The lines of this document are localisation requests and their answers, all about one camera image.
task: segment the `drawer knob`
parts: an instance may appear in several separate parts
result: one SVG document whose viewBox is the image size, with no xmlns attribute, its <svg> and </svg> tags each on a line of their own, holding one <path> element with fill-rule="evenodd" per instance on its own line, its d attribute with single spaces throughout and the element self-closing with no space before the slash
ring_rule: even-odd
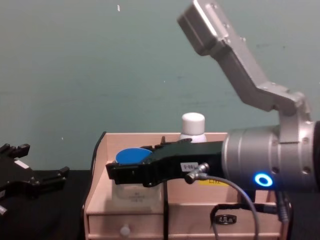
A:
<svg viewBox="0 0 320 240">
<path fill-rule="evenodd" d="M 129 236 L 131 230 L 127 224 L 123 225 L 120 229 L 120 235 L 123 237 Z"/>
</svg>

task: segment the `green wall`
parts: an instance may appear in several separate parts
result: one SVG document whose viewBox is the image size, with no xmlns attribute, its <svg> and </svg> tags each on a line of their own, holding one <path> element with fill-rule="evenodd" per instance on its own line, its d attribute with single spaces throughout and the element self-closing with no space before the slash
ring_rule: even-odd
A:
<svg viewBox="0 0 320 240">
<path fill-rule="evenodd" d="M 34 169 L 88 169 L 103 131 L 179 132 L 193 111 L 207 131 L 276 124 L 196 55 L 176 21 L 190 2 L 0 1 L 0 143 L 31 144 Z M 320 119 L 320 2 L 219 3 L 267 76 Z"/>
</svg>

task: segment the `metal bracket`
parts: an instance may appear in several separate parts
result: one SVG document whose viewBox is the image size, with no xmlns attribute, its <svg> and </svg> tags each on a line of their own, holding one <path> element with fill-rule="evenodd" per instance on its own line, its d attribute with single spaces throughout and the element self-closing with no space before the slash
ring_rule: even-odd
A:
<svg viewBox="0 0 320 240">
<path fill-rule="evenodd" d="M 178 23 L 200 56 L 217 61 L 245 104 L 279 112 L 280 143 L 298 143 L 300 129 L 311 121 L 305 96 L 268 80 L 215 0 L 193 0 Z"/>
</svg>

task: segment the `cable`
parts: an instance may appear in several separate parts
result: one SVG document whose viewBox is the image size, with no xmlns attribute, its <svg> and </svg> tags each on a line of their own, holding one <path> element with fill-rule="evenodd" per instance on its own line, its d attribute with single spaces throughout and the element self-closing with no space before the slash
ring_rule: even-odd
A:
<svg viewBox="0 0 320 240">
<path fill-rule="evenodd" d="M 258 240 L 259 228 L 260 228 L 259 220 L 258 220 L 258 214 L 257 214 L 257 211 L 256 211 L 254 203 L 251 201 L 250 197 L 246 194 L 246 192 L 241 187 L 239 187 L 234 182 L 229 181 L 227 179 L 224 179 L 224 178 L 221 178 L 221 177 L 217 177 L 217 176 L 208 176 L 205 173 L 197 174 L 196 177 L 195 177 L 195 180 L 202 180 L 202 181 L 204 181 L 204 180 L 215 180 L 215 181 L 219 181 L 219 182 L 224 183 L 224 184 L 228 184 L 229 186 L 231 186 L 232 188 L 237 190 L 242 195 L 242 197 L 245 199 L 245 201 L 248 203 L 248 205 L 250 207 L 250 210 L 252 211 L 253 219 L 254 219 L 254 237 L 253 237 L 253 239 L 254 240 Z M 216 226 L 215 222 L 212 223 L 212 228 L 213 228 L 213 233 L 214 233 L 215 239 L 219 240 L 217 226 Z"/>
</svg>

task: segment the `blue object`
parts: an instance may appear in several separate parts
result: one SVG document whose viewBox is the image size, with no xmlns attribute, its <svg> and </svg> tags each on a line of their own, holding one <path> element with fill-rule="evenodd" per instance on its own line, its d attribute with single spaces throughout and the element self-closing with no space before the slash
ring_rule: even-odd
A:
<svg viewBox="0 0 320 240">
<path fill-rule="evenodd" d="M 151 153 L 152 151 L 144 148 L 126 148 L 117 153 L 115 161 L 118 164 L 138 164 Z"/>
<path fill-rule="evenodd" d="M 255 175 L 254 180 L 257 184 L 263 187 L 270 187 L 274 183 L 271 177 L 265 173 L 258 173 Z"/>
</svg>

